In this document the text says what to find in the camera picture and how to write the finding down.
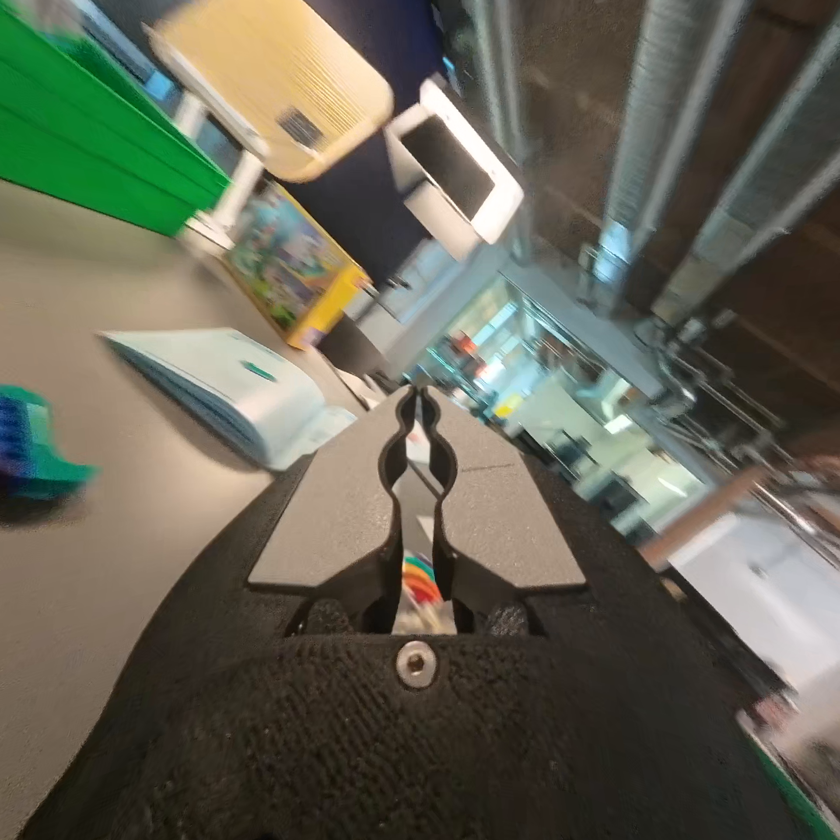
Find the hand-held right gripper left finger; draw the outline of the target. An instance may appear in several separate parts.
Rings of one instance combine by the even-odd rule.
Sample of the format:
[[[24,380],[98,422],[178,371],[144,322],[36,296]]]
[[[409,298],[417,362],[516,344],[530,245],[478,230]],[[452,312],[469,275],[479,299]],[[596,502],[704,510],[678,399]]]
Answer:
[[[416,402],[405,385],[320,447],[249,574],[251,589],[332,599],[357,627],[392,631],[403,587],[394,488],[408,467]]]

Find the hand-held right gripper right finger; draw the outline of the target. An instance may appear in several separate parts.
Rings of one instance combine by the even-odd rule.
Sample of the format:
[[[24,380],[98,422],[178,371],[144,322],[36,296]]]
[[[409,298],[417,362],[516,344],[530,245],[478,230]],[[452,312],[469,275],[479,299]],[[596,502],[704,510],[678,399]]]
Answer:
[[[523,454],[431,385],[420,421],[439,491],[434,573],[458,631],[548,634],[538,600],[577,606],[586,577]]]

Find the blue and green lego build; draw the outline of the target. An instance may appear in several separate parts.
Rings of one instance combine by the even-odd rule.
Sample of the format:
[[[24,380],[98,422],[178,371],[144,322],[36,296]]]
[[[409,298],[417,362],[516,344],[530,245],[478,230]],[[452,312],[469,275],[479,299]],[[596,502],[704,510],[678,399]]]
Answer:
[[[96,478],[96,466],[60,454],[52,415],[41,395],[18,385],[1,386],[3,500],[65,501]]]

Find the white stand post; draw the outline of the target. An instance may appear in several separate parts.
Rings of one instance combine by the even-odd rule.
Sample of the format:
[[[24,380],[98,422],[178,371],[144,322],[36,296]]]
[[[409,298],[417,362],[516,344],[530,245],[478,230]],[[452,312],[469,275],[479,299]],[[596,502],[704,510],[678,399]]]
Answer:
[[[197,213],[187,227],[215,247],[233,247],[231,233],[265,171],[268,145],[256,129],[231,109],[214,91],[195,93],[184,88],[173,118],[174,125],[194,144],[204,124],[215,121],[239,145],[239,157],[223,194],[215,205]]]

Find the silver ventilation duct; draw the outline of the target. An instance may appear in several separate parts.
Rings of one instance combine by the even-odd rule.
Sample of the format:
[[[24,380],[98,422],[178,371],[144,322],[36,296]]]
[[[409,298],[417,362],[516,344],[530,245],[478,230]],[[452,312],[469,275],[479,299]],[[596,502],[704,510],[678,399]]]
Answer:
[[[664,215],[740,16],[739,2],[646,2],[599,240],[620,264],[635,260]]]
[[[742,158],[717,204],[654,302],[684,321],[722,284],[789,235],[839,176],[839,13]]]

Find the white framed monitor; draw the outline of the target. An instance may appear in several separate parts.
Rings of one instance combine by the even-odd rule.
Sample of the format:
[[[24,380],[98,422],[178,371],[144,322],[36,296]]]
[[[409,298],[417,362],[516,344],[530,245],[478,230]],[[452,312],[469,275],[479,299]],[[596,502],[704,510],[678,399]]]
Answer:
[[[446,253],[463,261],[498,243],[524,199],[522,177],[444,78],[425,79],[383,134],[403,204]]]

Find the light wooden panel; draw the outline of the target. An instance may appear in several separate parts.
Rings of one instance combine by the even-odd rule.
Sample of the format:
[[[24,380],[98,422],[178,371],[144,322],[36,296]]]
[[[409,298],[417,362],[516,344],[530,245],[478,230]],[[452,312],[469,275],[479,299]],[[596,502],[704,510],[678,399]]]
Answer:
[[[146,32],[283,182],[318,179],[393,114],[386,79],[305,2],[186,2]]]

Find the white tissue pack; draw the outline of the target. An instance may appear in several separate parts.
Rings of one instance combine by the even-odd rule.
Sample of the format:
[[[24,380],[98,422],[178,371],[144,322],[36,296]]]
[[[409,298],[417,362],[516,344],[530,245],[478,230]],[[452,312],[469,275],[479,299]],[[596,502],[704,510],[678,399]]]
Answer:
[[[354,424],[357,416],[338,406],[325,406],[296,434],[286,454],[286,467],[300,458],[315,454]]]
[[[308,374],[234,329],[100,335],[223,441],[270,470],[287,469],[294,437],[327,406]]]

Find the green board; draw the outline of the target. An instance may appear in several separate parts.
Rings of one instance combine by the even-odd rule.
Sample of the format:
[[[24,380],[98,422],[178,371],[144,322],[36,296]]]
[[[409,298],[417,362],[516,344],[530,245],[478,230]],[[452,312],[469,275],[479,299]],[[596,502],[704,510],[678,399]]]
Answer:
[[[1,6],[2,180],[173,237],[229,177],[92,39]]]

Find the colourful lego box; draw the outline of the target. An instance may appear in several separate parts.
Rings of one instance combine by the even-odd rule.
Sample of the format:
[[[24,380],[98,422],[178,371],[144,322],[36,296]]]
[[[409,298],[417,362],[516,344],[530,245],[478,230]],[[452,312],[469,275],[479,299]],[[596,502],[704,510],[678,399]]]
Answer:
[[[316,347],[371,279],[276,182],[253,196],[222,258],[238,284],[296,350]]]

